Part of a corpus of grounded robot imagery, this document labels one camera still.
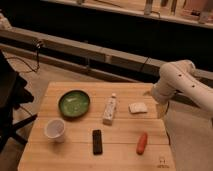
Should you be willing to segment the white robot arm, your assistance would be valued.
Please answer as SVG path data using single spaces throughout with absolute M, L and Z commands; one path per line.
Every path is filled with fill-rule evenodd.
M 190 60 L 167 62 L 159 69 L 159 80 L 150 90 L 159 103 L 166 104 L 177 91 L 185 94 L 201 109 L 213 114 L 213 88 L 194 77 L 196 67 Z

